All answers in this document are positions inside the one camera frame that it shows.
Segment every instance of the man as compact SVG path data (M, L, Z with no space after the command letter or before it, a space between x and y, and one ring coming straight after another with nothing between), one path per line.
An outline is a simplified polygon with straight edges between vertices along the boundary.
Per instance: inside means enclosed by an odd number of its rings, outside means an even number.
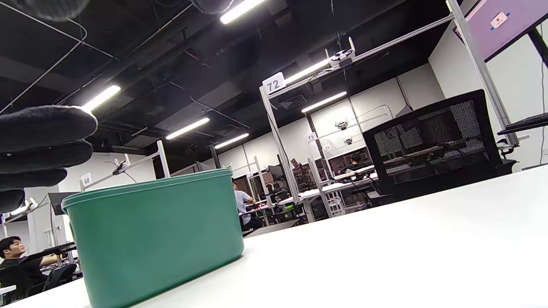
M238 208L238 213L242 213L240 216L242 231L261 228L262 221L259 218L255 215L246 214L246 205L255 203L255 200L253 200L253 198L245 192L238 190L236 181L232 182L232 186L234 187L234 195L236 196L236 207Z
M350 160L352 161L352 164L343 167L341 171L339 171L339 174L349 173L351 171L365 168L365 165L360 163L362 161L362 157L359 154L352 154L352 156L350 156Z
M57 256L45 256L35 260L27 261L27 257L21 258L27 251L25 245L18 236L10 236L0 241L0 256L4 262L0 264L0 269L19 265L24 269L34 285L46 281L46 275L40 272L40 267L54 264L57 262Z

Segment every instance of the gray shirt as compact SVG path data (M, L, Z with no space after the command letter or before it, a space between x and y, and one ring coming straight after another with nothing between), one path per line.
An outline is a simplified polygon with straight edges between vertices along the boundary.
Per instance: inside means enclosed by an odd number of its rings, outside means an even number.
M243 191L234 190L234 195L236 196L236 207L238 208L238 213L247 213L246 204L248 204L253 198ZM242 215L243 224L246 225L251 220L251 215Z

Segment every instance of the green plastic container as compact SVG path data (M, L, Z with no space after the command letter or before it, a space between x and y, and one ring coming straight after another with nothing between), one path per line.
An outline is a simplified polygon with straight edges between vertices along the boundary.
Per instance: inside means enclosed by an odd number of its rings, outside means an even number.
M63 200L92 306L135 304L237 259L231 175L211 170Z

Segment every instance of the gloved hand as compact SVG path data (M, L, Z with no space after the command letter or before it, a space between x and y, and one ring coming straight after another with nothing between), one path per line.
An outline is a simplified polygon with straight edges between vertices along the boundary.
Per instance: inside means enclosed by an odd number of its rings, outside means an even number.
M66 21L78 16L89 0L12 0L22 11L38 18Z
M84 138L97 129L94 116L76 107L40 106L0 115L0 213L19 208L23 188L54 186L64 168L89 160Z
M222 14L228 11L234 0L191 0L192 4L204 14Z

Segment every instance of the fluorescent light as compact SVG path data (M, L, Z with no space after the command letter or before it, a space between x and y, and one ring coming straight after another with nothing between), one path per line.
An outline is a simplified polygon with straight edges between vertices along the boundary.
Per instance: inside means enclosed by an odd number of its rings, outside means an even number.
M309 107L307 107L307 108L304 108L302 111L303 111L303 112L310 111L310 110L312 110L312 109L318 108L318 107L320 107L320 106L322 106L322 105L327 104L327 103L330 102L330 101L334 101L334 100L336 100L337 98L342 97L342 96L345 96L345 95L346 95L346 92L339 93L339 94L337 94L337 95L335 95L335 96L333 96L333 97L330 97L330 98L328 98L328 99L326 99L326 100L322 100L321 102L317 102L317 103L315 103L315 104L312 105L312 106L309 106Z
M20 207L18 209L16 209L15 211L13 212L10 212L11 215L18 215L18 214L21 214L23 213L24 211L26 211L28 208L28 201L25 200L25 206L24 207Z
M236 141L238 141L238 140L242 140L242 139L244 139L244 138L247 138L248 136L249 136L249 134L243 134L243 135L241 135L241 136L239 136L239 137L236 137L236 138L234 138L234 139L231 139L231 140L229 140L229 141L227 141L227 142L223 142L223 143L221 143L221 144L217 144L217 145L215 146L215 148L216 148L216 149L220 149L220 148L222 148L223 146L229 145L229 144L234 143L234 142L236 142Z
M290 83L293 83L307 75L310 75L311 73L321 69L322 67L324 67L325 65L328 65L329 64L329 59L325 59L319 63L316 63L314 65L312 65L311 67L289 77L289 78L286 78L286 84L290 84Z
M226 25L264 1L265 0L245 0L244 2L235 6L233 9L229 10L225 15L223 15L221 17L221 22Z
M193 123L193 124L190 124L189 126L187 127L183 127L181 129L179 129L178 131L176 131L175 133L169 135L166 137L166 139L170 140L170 139L173 139L177 136L180 136L180 135L183 135L184 133L186 132L190 132L191 130L199 127L199 126L202 126L204 124L206 124L207 122L209 122L209 119L208 118L203 118L201 120L199 120L198 122L196 123Z
M120 87L117 85L111 85L106 90L101 92L96 97L92 98L91 101L89 101L87 104L82 106L82 109L87 112L91 113L92 110L97 108L102 103L106 102L109 98L113 97L116 93L120 91Z

